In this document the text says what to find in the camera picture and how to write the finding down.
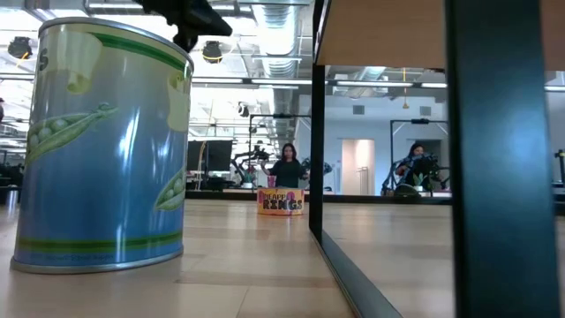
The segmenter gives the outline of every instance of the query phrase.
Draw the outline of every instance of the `can rim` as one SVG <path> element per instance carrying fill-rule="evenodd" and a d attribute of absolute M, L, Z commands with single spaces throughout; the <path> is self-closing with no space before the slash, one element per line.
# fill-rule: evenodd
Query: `can rim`
<path fill-rule="evenodd" d="M 51 19 L 49 21 L 44 22 L 40 26 L 37 34 L 41 37 L 41 33 L 43 31 L 45 31 L 46 29 L 48 29 L 50 27 L 62 25 L 62 24 L 91 24 L 91 25 L 97 25 L 97 26 L 115 27 L 115 28 L 120 29 L 120 30 L 125 30 L 125 31 L 129 31 L 129 32 L 132 32 L 132 33 L 135 33 L 135 34 L 145 36 L 149 39 L 153 39 L 153 40 L 156 40 L 156 41 L 158 41 L 162 44 L 165 44 L 165 45 L 169 46 L 170 48 L 174 49 L 176 52 L 180 53 L 184 58 L 186 58 L 186 60 L 190 64 L 191 75 L 194 72 L 194 62 L 192 61 L 190 55 L 188 53 L 186 53 L 185 50 L 181 49 L 178 45 L 176 45 L 175 43 L 165 39 L 164 37 L 162 37 L 160 35 L 154 34 L 152 32 L 149 32 L 147 30 L 144 30 L 144 29 L 136 27 L 136 26 L 127 25 L 127 24 L 122 23 L 122 22 L 116 22 L 116 21 L 107 20 L 107 19 L 92 18 L 92 17 L 88 17 L 88 18 L 85 18 L 85 17 L 56 18 L 56 19 Z"/>

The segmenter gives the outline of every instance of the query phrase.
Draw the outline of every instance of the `blue can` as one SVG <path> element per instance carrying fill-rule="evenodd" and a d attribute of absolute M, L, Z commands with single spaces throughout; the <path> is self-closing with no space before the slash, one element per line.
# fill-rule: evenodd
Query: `blue can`
<path fill-rule="evenodd" d="M 191 59 L 101 19 L 39 33 L 12 267 L 85 273 L 180 255 Z"/>

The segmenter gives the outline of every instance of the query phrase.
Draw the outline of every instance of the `computer monitor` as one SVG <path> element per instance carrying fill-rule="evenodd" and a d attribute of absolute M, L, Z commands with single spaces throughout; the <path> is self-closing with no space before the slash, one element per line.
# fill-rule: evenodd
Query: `computer monitor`
<path fill-rule="evenodd" d="M 196 171 L 200 160 L 200 148 L 203 141 L 188 142 L 188 156 L 186 169 Z M 200 170 L 229 171 L 231 165 L 231 149 L 233 140 L 207 140 L 202 152 L 202 166 Z"/>

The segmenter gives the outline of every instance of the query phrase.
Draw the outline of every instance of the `wooden floor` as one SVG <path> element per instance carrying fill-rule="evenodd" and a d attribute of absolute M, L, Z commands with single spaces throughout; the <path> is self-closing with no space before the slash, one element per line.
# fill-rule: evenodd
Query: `wooden floor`
<path fill-rule="evenodd" d="M 443 206 L 326 204 L 324 230 L 404 318 L 454 318 L 450 212 Z M 556 226 L 563 297 L 565 219 Z"/>
<path fill-rule="evenodd" d="M 10 271 L 15 217 L 0 213 L 0 318 L 352 317 L 307 216 L 257 216 L 254 202 L 187 201 L 182 257 L 79 276 Z"/>
<path fill-rule="evenodd" d="M 15 217 L 0 212 L 0 318 L 352 317 L 307 216 L 187 201 L 182 257 L 81 276 L 10 271 Z M 557 228 L 563 295 L 565 220 Z M 450 207 L 325 204 L 324 229 L 404 318 L 454 317 Z"/>

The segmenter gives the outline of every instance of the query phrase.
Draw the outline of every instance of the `ceiling light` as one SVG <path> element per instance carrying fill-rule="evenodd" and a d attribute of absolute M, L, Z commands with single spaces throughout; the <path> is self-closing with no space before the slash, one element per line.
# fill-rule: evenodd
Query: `ceiling light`
<path fill-rule="evenodd" d="M 30 40 L 30 38 L 25 36 L 16 36 L 8 45 L 8 53 L 17 59 L 29 59 L 34 54 L 32 47 L 29 45 Z"/>
<path fill-rule="evenodd" d="M 255 60 L 276 59 L 284 61 L 302 61 L 302 57 L 286 57 L 286 56 L 251 56 L 253 62 Z"/>
<path fill-rule="evenodd" d="M 247 128 L 249 127 L 249 124 L 229 124 L 229 123 L 225 123 L 225 124 L 212 124 L 212 123 L 194 123 L 194 122 L 190 122 L 188 124 L 189 127 L 192 128 L 196 128 L 196 127 L 212 127 L 212 125 L 215 125 L 216 127 L 225 127 L 225 128 L 236 128 L 236 127 L 240 127 L 240 128 Z"/>
<path fill-rule="evenodd" d="M 243 82 L 242 79 L 230 78 L 192 78 L 192 83 L 201 84 L 241 84 Z"/>
<path fill-rule="evenodd" d="M 546 86 L 546 92 L 565 92 L 565 86 Z"/>
<path fill-rule="evenodd" d="M 310 5 L 312 0 L 238 0 L 239 4 Z"/>
<path fill-rule="evenodd" d="M 2 148 L 0 150 L 11 154 L 25 154 L 27 152 L 24 148 Z"/>
<path fill-rule="evenodd" d="M 29 123 L 14 123 L 14 122 L 10 122 L 7 123 L 8 126 L 10 126 L 11 128 L 20 131 L 20 132 L 27 132 L 29 130 Z"/>
<path fill-rule="evenodd" d="M 241 117 L 249 117 L 249 107 L 244 102 L 239 102 L 237 104 L 237 113 Z"/>
<path fill-rule="evenodd" d="M 223 59 L 220 43 L 218 41 L 206 41 L 204 49 L 202 49 L 202 57 L 210 64 L 219 64 Z"/>
<path fill-rule="evenodd" d="M 422 88 L 447 88 L 446 83 L 422 83 Z"/>
<path fill-rule="evenodd" d="M 337 86 L 347 86 L 347 87 L 412 87 L 413 83 L 404 82 L 366 82 L 366 81 L 354 81 L 354 80 L 338 80 Z"/>
<path fill-rule="evenodd" d="M 189 141 L 206 141 L 206 140 L 233 140 L 231 137 L 195 137 L 195 136 L 188 136 Z"/>
<path fill-rule="evenodd" d="M 0 80 L 34 80 L 33 74 L 0 73 Z"/>
<path fill-rule="evenodd" d="M 309 79 L 252 79 L 251 82 L 263 85 L 312 85 Z"/>
<path fill-rule="evenodd" d="M 88 7 L 92 9 L 143 9 L 139 4 L 90 4 Z"/>
<path fill-rule="evenodd" d="M 289 86 L 289 85 L 259 85 L 259 88 L 265 88 L 265 89 L 300 89 L 300 87 L 298 86 Z"/>

